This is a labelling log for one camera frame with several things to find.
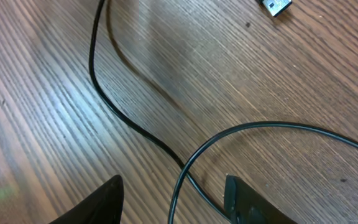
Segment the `metal usb connector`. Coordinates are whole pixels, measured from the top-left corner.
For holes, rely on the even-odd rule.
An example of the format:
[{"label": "metal usb connector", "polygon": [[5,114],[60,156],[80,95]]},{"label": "metal usb connector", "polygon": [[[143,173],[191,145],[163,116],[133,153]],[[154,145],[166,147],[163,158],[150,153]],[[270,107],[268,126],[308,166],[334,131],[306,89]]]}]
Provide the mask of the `metal usb connector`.
[{"label": "metal usb connector", "polygon": [[263,3],[271,15],[276,17],[290,6],[292,0],[257,0],[257,2]]}]

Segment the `usb connector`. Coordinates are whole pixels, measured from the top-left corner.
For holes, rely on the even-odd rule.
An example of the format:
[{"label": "usb connector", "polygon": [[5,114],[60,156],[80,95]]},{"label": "usb connector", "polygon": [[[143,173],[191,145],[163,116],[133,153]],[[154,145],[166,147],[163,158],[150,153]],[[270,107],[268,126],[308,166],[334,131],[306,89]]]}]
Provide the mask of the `usb connector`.
[{"label": "usb connector", "polygon": [[272,16],[278,16],[282,11],[290,6],[292,0],[257,0],[259,4],[263,3]]}]

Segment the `black device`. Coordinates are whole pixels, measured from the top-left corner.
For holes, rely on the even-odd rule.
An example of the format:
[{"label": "black device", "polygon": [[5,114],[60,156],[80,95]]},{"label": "black device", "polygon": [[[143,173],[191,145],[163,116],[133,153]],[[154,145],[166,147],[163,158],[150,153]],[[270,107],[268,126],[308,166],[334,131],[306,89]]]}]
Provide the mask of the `black device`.
[{"label": "black device", "polygon": [[[118,224],[123,203],[122,177],[115,175],[51,224]],[[295,223],[251,186],[232,175],[226,177],[224,209],[232,224]]]},{"label": "black device", "polygon": [[[265,7],[273,16],[277,16],[284,11],[290,4],[291,0],[257,0]],[[101,88],[94,71],[94,50],[96,45],[96,35],[98,31],[99,19],[103,8],[104,0],[100,0],[98,9],[96,11],[91,46],[89,51],[89,74],[92,84],[96,91],[106,103],[109,109],[129,127],[143,135],[148,140],[152,141],[181,167],[182,171],[179,175],[175,185],[170,210],[168,214],[168,224],[173,223],[173,216],[175,214],[175,207],[177,204],[179,191],[182,183],[187,177],[193,187],[198,193],[212,206],[215,211],[222,215],[226,220],[233,224],[264,224],[264,223],[294,223],[294,221],[283,214],[279,209],[274,207],[263,196],[258,194],[251,186],[246,184],[241,178],[228,175],[226,177],[225,191],[224,191],[224,207],[219,206],[212,198],[206,195],[206,192],[198,185],[197,181],[189,173],[189,169],[197,158],[205,152],[216,141],[225,136],[253,128],[266,128],[266,127],[279,127],[279,128],[292,128],[304,131],[310,131],[318,134],[325,135],[329,138],[336,139],[345,144],[358,149],[358,142],[351,138],[345,137],[333,131],[319,128],[316,126],[291,123],[286,121],[258,121],[253,123],[240,124],[228,128],[215,136],[211,137],[204,144],[202,144],[196,152],[184,164],[175,152],[169,148],[164,142],[159,140],[153,134],[141,128],[138,124],[129,119],[122,113],[114,103],[108,98],[103,89]],[[119,175],[114,176],[105,184],[100,186],[91,195],[86,197],[76,207],[68,211],[66,214],[57,218],[52,224],[117,224],[121,220],[122,206],[124,201],[124,186],[122,178]]]}]

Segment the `black cable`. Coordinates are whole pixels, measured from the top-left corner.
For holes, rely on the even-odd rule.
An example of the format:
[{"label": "black cable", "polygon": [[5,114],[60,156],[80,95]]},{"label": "black cable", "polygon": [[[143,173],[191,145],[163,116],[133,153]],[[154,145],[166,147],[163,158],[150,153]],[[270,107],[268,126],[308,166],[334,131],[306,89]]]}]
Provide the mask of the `black cable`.
[{"label": "black cable", "polygon": [[175,208],[178,202],[178,196],[179,191],[182,186],[183,180],[185,178],[186,173],[189,171],[191,165],[193,165],[194,161],[203,153],[207,148],[209,148],[211,145],[213,145],[218,140],[222,139],[225,136],[228,136],[230,134],[236,133],[238,131],[246,130],[246,129],[252,129],[252,128],[267,128],[267,127],[281,127],[281,128],[293,128],[293,129],[302,129],[306,131],[312,131],[315,133],[319,133],[325,136],[328,136],[330,138],[336,139],[338,141],[344,142],[350,146],[353,146],[358,149],[358,142],[350,139],[348,137],[345,137],[341,134],[335,133],[333,131],[329,131],[327,129],[315,127],[312,125],[307,124],[300,124],[300,123],[291,123],[291,122],[284,122],[284,121],[259,121],[259,122],[253,122],[253,123],[246,123],[246,124],[240,124],[238,126],[226,129],[217,135],[213,136],[209,140],[207,140],[203,145],[201,145],[197,151],[189,158],[187,161],[185,168],[182,169],[180,172],[179,178],[177,180],[177,184],[175,185],[175,189],[173,190],[172,200],[171,200],[171,206],[169,208],[169,216],[168,216],[168,224],[173,223],[173,216],[175,214]]},{"label": "black cable", "polygon": [[[175,154],[175,152],[169,148],[163,141],[159,140],[157,137],[155,137],[153,134],[149,133],[139,125],[137,125],[135,122],[133,122],[131,119],[129,119],[124,113],[122,113],[115,105],[114,103],[109,99],[109,97],[104,93],[103,89],[100,87],[100,84],[98,82],[98,79],[96,78],[95,72],[94,72],[94,50],[96,46],[96,36],[98,34],[98,26],[99,26],[99,20],[101,16],[101,11],[103,8],[104,0],[100,0],[98,9],[96,11],[96,15],[94,18],[93,23],[93,30],[92,30],[92,38],[91,38],[91,47],[89,50],[89,74],[91,76],[92,84],[94,85],[96,91],[100,95],[100,97],[103,99],[103,101],[109,106],[109,109],[124,123],[126,123],[129,127],[131,127],[133,130],[137,131],[139,134],[143,135],[148,140],[152,141],[154,144],[156,144],[158,147],[160,147],[162,150],[164,150],[172,159],[179,165],[179,167],[182,169],[184,168],[184,163],[180,160],[178,155]],[[227,215],[226,211],[218,205],[210,196],[207,195],[207,193],[201,188],[200,185],[196,182],[196,180],[191,176],[191,174],[187,174],[187,177],[190,181],[190,183],[193,185],[193,187],[197,190],[197,192],[209,203],[210,206],[212,206],[215,211],[217,211],[219,214],[221,214],[225,219],[229,220],[229,216]]]},{"label": "black cable", "polygon": [[306,131],[312,131],[315,133],[319,133],[328,137],[331,137],[333,139],[336,139],[338,141],[344,142],[350,146],[353,146],[358,149],[358,142],[355,140],[352,140],[348,137],[345,137],[341,134],[329,131],[327,129],[307,125],[307,124],[300,124],[300,123],[291,123],[291,122],[284,122],[284,121],[259,121],[259,122],[253,122],[253,123],[246,123],[246,124],[240,124],[238,126],[226,129],[217,135],[210,138],[208,141],[206,141],[201,147],[197,149],[197,151],[189,158],[187,163],[184,165],[184,163],[180,160],[178,155],[175,154],[175,152],[169,148],[164,142],[159,140],[157,137],[155,137],[153,134],[149,133],[145,129],[141,128],[139,125],[137,125],[135,122],[133,122],[131,119],[129,119],[125,114],[123,114],[115,105],[114,103],[108,98],[108,96],[104,93],[103,89],[100,87],[100,84],[96,78],[95,72],[94,72],[94,51],[96,46],[96,36],[98,33],[98,25],[99,20],[101,16],[101,11],[103,8],[105,0],[100,0],[98,9],[96,11],[96,15],[94,18],[94,24],[93,24],[93,30],[92,30],[92,38],[91,38],[91,46],[89,50],[89,74],[92,80],[92,83],[100,95],[100,97],[103,99],[103,101],[109,106],[109,109],[124,123],[126,123],[129,127],[137,131],[139,134],[143,135],[148,140],[152,141],[154,144],[156,144],[158,147],[160,147],[162,150],[164,150],[172,159],[179,165],[179,167],[182,169],[180,172],[179,178],[177,180],[177,183],[175,185],[173,195],[172,195],[172,201],[170,205],[169,215],[168,215],[168,224],[173,223],[173,217],[175,214],[175,208],[178,202],[178,196],[180,188],[183,184],[183,181],[185,177],[187,176],[193,187],[197,190],[197,192],[209,203],[210,206],[212,206],[215,211],[217,211],[219,214],[221,214],[225,219],[230,221],[228,214],[226,211],[220,207],[213,199],[211,199],[206,192],[198,185],[198,183],[193,179],[190,173],[188,173],[191,165],[193,165],[194,161],[205,151],[207,148],[209,148],[212,144],[217,142],[218,140],[222,139],[223,137],[236,133],[238,131],[242,131],[245,129],[252,129],[252,128],[267,128],[267,127],[282,127],[282,128],[293,128],[293,129],[302,129]]}]

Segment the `wood grain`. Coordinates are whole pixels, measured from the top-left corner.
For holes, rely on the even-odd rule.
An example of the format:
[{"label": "wood grain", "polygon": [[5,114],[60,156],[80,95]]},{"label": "wood grain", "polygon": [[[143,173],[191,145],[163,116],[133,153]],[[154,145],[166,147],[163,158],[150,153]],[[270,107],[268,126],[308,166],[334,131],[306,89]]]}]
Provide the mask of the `wood grain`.
[{"label": "wood grain", "polygon": [[[122,223],[167,220],[179,168],[111,114],[88,77],[97,4],[0,0],[0,223],[48,223],[115,174]],[[295,0],[276,19],[255,1],[110,1],[95,62],[113,101],[184,161],[249,121],[358,140],[358,0]],[[315,134],[235,134],[191,171],[220,202],[229,173],[300,223],[358,222],[358,151]],[[175,221],[224,223],[188,182]]]}]

